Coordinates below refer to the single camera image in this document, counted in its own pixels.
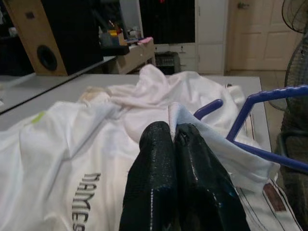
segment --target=pink object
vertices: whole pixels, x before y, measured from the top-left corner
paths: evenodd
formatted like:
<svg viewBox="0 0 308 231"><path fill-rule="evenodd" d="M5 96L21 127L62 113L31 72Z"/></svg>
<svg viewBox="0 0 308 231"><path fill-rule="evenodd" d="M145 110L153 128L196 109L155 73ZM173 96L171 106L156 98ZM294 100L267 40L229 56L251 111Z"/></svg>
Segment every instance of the pink object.
<svg viewBox="0 0 308 231"><path fill-rule="evenodd" d="M147 38L144 38L142 40L139 40L138 42L138 45L141 45L141 44L144 44L144 43L148 43L152 40L153 38L152 37L147 37Z"/></svg>

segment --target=speaker woofer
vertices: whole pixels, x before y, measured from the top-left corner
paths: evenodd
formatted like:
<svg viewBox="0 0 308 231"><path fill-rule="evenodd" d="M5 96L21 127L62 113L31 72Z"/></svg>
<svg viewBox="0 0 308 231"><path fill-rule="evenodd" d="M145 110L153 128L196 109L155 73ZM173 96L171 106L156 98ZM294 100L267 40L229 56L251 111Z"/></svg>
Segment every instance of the speaker woofer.
<svg viewBox="0 0 308 231"><path fill-rule="evenodd" d="M45 45L41 45L37 50L38 59L40 63L50 71L55 71L57 69L57 59L54 53Z"/></svg>

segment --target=yellow object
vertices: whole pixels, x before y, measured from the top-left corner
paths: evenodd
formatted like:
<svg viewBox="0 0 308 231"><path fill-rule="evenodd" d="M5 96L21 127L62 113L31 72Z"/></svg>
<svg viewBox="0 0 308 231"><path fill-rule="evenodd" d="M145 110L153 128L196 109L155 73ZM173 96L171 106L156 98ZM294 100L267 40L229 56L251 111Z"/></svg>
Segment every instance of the yellow object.
<svg viewBox="0 0 308 231"><path fill-rule="evenodd" d="M37 117L35 117L34 119L31 120L31 123L32 123L32 124L35 124L35 123L39 122L40 119L42 119L42 117L43 117L44 115L45 115L45 112L40 112L40 113L38 114Z"/></svg>
<svg viewBox="0 0 308 231"><path fill-rule="evenodd" d="M114 37L117 36L116 30L109 30L108 32L109 32L109 34L110 34L111 36L114 36Z"/></svg>

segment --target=black panel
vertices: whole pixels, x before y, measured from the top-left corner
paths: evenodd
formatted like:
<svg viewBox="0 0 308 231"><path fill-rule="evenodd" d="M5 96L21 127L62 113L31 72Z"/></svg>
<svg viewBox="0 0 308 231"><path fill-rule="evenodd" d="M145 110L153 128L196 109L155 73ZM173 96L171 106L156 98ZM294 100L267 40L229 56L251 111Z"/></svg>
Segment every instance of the black panel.
<svg viewBox="0 0 308 231"><path fill-rule="evenodd" d="M155 44L195 42L194 0L140 0L143 33Z"/></svg>
<svg viewBox="0 0 308 231"><path fill-rule="evenodd" d="M194 0L168 0L170 42L195 42Z"/></svg>
<svg viewBox="0 0 308 231"><path fill-rule="evenodd" d="M153 37L155 44L169 43L170 20L165 0L140 0L144 37Z"/></svg>
<svg viewBox="0 0 308 231"><path fill-rule="evenodd" d="M41 1L69 75L103 59L87 0Z"/></svg>

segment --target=white table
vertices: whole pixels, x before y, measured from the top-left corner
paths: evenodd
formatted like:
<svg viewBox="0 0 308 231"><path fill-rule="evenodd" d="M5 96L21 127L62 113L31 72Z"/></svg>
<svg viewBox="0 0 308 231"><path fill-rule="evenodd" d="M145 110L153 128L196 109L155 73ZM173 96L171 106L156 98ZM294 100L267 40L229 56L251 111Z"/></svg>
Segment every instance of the white table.
<svg viewBox="0 0 308 231"><path fill-rule="evenodd" d="M239 85L242 87L246 96L261 91L259 77L207 77L221 85L226 85L228 83ZM0 115L0 130L5 130L23 118L48 109L56 101L75 102L85 91L87 86L107 87L110 85L119 84L136 84L138 80L138 75L81 75L53 90L44 93L37 98L34 98ZM255 139L264 150L270 151L270 138L264 104L256 104L252 110L252 115L253 123L255 125Z"/></svg>
<svg viewBox="0 0 308 231"><path fill-rule="evenodd" d="M4 88L3 96L0 95L4 103L0 114L114 58L116 56L105 56L103 61L70 76L37 76L35 73L23 77L0 76L0 85Z"/></svg>

